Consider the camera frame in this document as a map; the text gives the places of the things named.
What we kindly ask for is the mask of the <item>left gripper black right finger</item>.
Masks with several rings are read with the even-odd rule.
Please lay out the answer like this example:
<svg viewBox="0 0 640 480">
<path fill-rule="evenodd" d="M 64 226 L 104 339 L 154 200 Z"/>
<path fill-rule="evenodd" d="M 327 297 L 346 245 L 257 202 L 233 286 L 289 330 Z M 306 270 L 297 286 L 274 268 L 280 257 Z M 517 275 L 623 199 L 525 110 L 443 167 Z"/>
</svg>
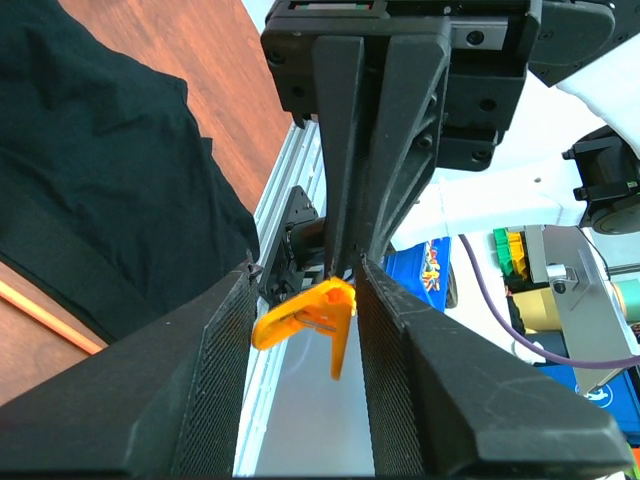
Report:
<svg viewBox="0 0 640 480">
<path fill-rule="evenodd" d="M 356 269 L 374 469 L 416 478 L 598 478 L 633 461 L 604 410 L 406 291 Z"/>
</svg>

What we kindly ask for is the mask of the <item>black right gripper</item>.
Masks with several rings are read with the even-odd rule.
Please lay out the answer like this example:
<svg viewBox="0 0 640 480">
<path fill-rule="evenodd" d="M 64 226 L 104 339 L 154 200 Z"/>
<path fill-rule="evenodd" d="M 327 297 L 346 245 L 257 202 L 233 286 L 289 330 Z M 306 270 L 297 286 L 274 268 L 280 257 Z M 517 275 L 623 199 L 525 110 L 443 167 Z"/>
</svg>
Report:
<svg viewBox="0 0 640 480">
<path fill-rule="evenodd" d="M 384 254 L 429 162 L 482 171 L 511 125 L 537 1 L 277 1 L 261 45 L 282 108 L 319 122 L 325 273 L 349 262 L 355 153 L 369 155 L 359 250 Z"/>
</svg>

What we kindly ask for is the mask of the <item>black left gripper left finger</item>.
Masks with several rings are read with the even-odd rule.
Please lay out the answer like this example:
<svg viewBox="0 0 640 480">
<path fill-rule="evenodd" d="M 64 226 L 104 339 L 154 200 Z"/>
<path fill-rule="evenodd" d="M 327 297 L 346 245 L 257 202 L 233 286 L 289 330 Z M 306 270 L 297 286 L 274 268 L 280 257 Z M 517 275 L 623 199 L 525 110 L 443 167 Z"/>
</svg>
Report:
<svg viewBox="0 0 640 480">
<path fill-rule="evenodd" d="M 211 289 L 1 409 L 1 474 L 223 476 L 234 458 L 257 270 Z"/>
</svg>

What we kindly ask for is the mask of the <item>orange clothespin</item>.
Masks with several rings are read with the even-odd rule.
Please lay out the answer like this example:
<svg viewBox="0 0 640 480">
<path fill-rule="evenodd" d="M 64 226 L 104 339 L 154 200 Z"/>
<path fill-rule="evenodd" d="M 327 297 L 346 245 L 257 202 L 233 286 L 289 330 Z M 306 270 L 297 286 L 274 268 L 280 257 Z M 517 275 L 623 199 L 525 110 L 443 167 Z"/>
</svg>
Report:
<svg viewBox="0 0 640 480">
<path fill-rule="evenodd" d="M 272 308 L 260 318 L 252 332 L 252 346 L 268 350 L 304 329 L 331 339 L 330 375 L 341 378 L 351 320 L 356 313 L 353 285 L 337 277 L 318 285 Z"/>
</svg>

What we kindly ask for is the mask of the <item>orange plastic hanger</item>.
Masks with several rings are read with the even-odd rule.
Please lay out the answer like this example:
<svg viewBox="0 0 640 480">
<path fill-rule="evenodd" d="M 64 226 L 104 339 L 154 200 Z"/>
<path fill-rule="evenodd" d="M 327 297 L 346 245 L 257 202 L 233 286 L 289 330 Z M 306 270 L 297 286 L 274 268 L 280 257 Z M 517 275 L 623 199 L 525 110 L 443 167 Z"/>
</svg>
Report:
<svg viewBox="0 0 640 480">
<path fill-rule="evenodd" d="M 40 307 L 5 282 L 1 282 L 1 298 L 85 353 L 94 355 L 103 350 L 102 346 Z"/>
</svg>

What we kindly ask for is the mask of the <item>black underwear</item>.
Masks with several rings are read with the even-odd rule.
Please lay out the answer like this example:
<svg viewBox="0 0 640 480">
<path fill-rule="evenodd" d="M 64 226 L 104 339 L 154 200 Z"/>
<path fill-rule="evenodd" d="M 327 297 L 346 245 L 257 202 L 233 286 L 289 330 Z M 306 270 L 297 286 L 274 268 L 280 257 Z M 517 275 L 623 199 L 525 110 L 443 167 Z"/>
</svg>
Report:
<svg viewBox="0 0 640 480">
<path fill-rule="evenodd" d="M 1 259 L 106 342 L 260 254 L 187 86 L 55 1 L 1 5 Z"/>
</svg>

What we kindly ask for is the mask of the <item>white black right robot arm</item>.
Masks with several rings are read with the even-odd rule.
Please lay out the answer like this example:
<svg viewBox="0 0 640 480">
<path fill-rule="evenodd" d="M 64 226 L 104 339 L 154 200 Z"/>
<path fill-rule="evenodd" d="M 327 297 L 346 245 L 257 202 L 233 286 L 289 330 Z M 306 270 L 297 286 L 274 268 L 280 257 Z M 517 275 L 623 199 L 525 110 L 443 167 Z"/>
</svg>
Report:
<svg viewBox="0 0 640 480">
<path fill-rule="evenodd" d="M 621 1 L 277 1 L 261 45 L 282 108 L 319 126 L 327 204 L 303 261 L 339 276 L 440 236 L 573 225 L 575 167 L 520 109 L 639 30 Z"/>
</svg>

